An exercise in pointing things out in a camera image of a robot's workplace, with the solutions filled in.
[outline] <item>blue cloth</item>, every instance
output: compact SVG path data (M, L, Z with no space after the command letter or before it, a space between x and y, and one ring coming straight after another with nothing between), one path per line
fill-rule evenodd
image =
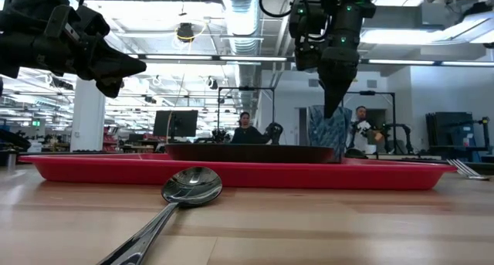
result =
M307 108L307 117L310 146L333 148L335 157L333 161L341 161L345 154L352 111L338 107L333 116L326 119L324 106L316 105Z

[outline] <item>wooden surface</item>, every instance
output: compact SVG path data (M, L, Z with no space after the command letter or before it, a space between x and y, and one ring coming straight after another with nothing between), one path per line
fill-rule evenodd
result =
M95 264L165 205L160 187L0 172L0 264ZM494 182L426 192L226 189L179 210L146 264L493 265Z

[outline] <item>spoon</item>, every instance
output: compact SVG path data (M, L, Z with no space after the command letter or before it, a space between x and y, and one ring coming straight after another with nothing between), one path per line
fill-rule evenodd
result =
M204 205L216 199L222 192L222 187L222 180L209 168L188 168L173 175L161 189L161 196L169 202L168 205L127 242L101 260L98 265L142 264L144 255L176 207Z

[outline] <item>computer monitor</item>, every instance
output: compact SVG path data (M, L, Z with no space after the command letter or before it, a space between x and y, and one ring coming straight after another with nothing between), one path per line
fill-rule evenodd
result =
M170 128L167 131L168 118ZM198 126L197 110L159 110L154 119L153 135L174 137L195 137L195 130Z
M138 142L144 140L144 135L143 134L129 134L129 139L127 141L129 142Z

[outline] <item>red tray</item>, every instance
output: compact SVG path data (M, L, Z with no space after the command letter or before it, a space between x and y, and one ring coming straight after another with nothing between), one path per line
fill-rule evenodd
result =
M31 155L41 176L57 182L163 185L182 169L205 166L225 187L303 189L431 189L449 165L345 159L342 164L172 161L166 154Z

